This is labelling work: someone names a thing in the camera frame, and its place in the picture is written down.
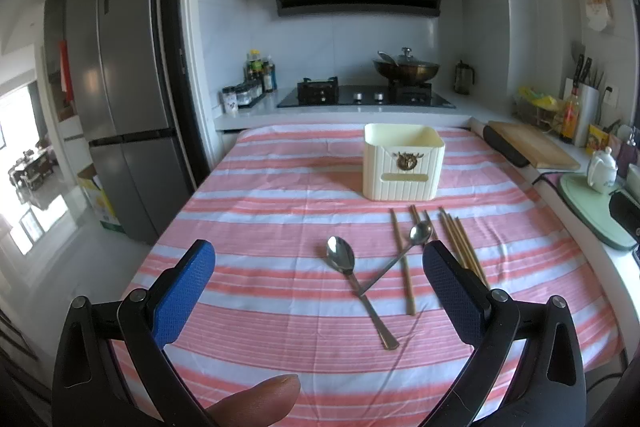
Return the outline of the person's left hand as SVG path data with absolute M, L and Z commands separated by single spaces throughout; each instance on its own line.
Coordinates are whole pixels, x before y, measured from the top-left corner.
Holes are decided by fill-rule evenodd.
M 296 374 L 269 378 L 206 409 L 218 426 L 271 426 L 288 416 L 300 392 Z

